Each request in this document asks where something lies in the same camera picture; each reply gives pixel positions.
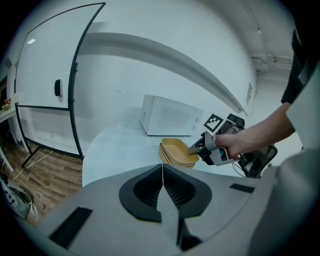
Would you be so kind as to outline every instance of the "white microwave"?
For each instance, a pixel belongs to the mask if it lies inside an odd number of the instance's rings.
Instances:
[[[141,123],[148,135],[192,136],[204,111],[171,99],[145,94]]]

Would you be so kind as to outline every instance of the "wooden floor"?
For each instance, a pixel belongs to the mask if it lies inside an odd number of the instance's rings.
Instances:
[[[31,150],[37,148],[31,143],[29,145]],[[50,152],[47,149],[40,149],[26,164],[26,167]],[[23,146],[14,144],[7,144],[4,154],[14,172],[10,172],[6,165],[2,171],[9,180],[12,180],[22,170],[21,165],[29,154]],[[39,211],[39,218],[34,219],[29,212],[27,221],[37,226],[52,209],[82,188],[82,161],[53,152],[24,170],[14,182],[32,197]]]

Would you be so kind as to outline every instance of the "light blue tabletop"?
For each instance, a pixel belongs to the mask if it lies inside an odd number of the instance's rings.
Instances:
[[[161,164],[159,145],[163,138],[178,138],[190,147],[200,139],[200,134],[175,137],[148,136],[138,119],[105,128],[94,138],[85,154],[82,166],[82,187],[96,180],[136,168]],[[239,177],[231,164],[210,166],[201,158],[193,169]]]

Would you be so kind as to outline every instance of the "whiteboard frame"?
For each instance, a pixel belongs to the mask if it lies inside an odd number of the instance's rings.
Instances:
[[[27,39],[27,36],[30,32],[32,32],[33,30],[35,30],[37,27],[41,26],[43,23],[51,20],[52,18],[58,16],[58,15],[61,15],[61,14],[64,14],[66,12],[69,12],[69,11],[72,11],[72,10],[75,10],[75,9],[79,9],[79,8],[83,8],[83,7],[88,7],[88,6],[95,6],[95,5],[101,5],[99,7],[99,9],[95,12],[95,14],[92,16],[91,20],[89,21],[88,25],[85,27],[84,31],[83,31],[83,34],[79,40],[79,43],[76,47],[76,50],[75,50],[75,53],[74,53],[74,56],[73,56],[73,60],[72,60],[72,65],[71,65],[71,70],[70,70],[70,75],[69,75],[69,82],[68,82],[68,108],[65,108],[65,107],[50,107],[50,106],[31,106],[31,105],[19,105],[18,103],[15,103],[15,111],[16,111],[16,117],[17,117],[17,120],[18,120],[18,124],[19,124],[19,128],[20,128],[20,131],[21,131],[21,134],[22,134],[22,137],[23,137],[23,140],[25,141],[26,143],[26,146],[30,152],[31,155],[33,155],[33,152],[31,151],[29,145],[28,145],[28,142],[32,142],[36,145],[38,145],[39,147],[41,148],[46,148],[46,149],[49,149],[49,150],[52,150],[52,151],[55,151],[57,153],[60,153],[60,154],[63,154],[63,155],[67,155],[67,156],[71,156],[71,157],[75,157],[75,158],[80,158],[80,159],[84,159],[84,155],[82,153],[82,150],[81,150],[81,146],[80,146],[80,142],[79,142],[79,138],[78,138],[78,134],[77,134],[77,128],[76,128],[76,120],[75,120],[75,110],[74,110],[74,102],[75,102],[75,99],[74,99],[74,88],[75,88],[75,78],[76,78],[76,72],[78,71],[77,70],[77,66],[78,66],[78,63],[76,62],[77,60],[77,56],[78,56],[78,53],[79,53],[79,49],[81,47],[81,44],[86,36],[86,33],[89,29],[89,27],[91,26],[91,24],[93,23],[94,19],[96,18],[96,16],[98,15],[98,13],[101,11],[101,9],[106,5],[105,2],[97,2],[97,3],[91,3],[91,4],[86,4],[86,5],[81,5],[81,6],[78,6],[78,7],[75,7],[75,8],[72,8],[72,9],[69,9],[69,10],[66,10],[66,11],[63,11],[63,12],[60,12],[48,19],[46,19],[45,21],[43,21],[42,23],[40,23],[39,25],[37,25],[36,27],[34,27],[32,30],[30,30],[26,36],[25,36],[25,39],[24,41],[26,41]],[[19,54],[19,58],[18,58],[18,62],[17,62],[17,66],[16,66],[16,72],[15,72],[15,79],[14,79],[14,93],[16,93],[16,79],[17,79],[17,72],[18,72],[18,67],[19,67],[19,59],[20,59],[20,55],[21,55],[21,52],[22,52],[22,48],[23,46],[21,47],[21,50],[20,50],[20,54]],[[74,141],[75,141],[75,145],[76,145],[76,148],[78,150],[78,153],[79,154],[74,154],[74,153],[71,153],[71,152],[66,152],[66,151],[62,151],[62,150],[59,150],[59,149],[56,149],[56,148],[52,148],[50,146],[47,146],[47,145],[43,145],[35,140],[32,140],[30,138],[27,138],[25,136],[25,133],[23,131],[23,128],[22,128],[22,125],[21,125],[21,121],[20,121],[20,116],[19,116],[19,108],[37,108],[37,109],[50,109],[50,110],[58,110],[58,111],[68,111],[70,113],[70,122],[71,122],[71,128],[72,128],[72,133],[73,133],[73,137],[74,137]]]

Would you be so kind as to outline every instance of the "human arm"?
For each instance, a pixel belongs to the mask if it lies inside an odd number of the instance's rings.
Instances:
[[[217,135],[215,144],[227,148],[230,158],[234,158],[286,139],[295,132],[286,115],[290,106],[285,102],[265,120],[236,134]]]

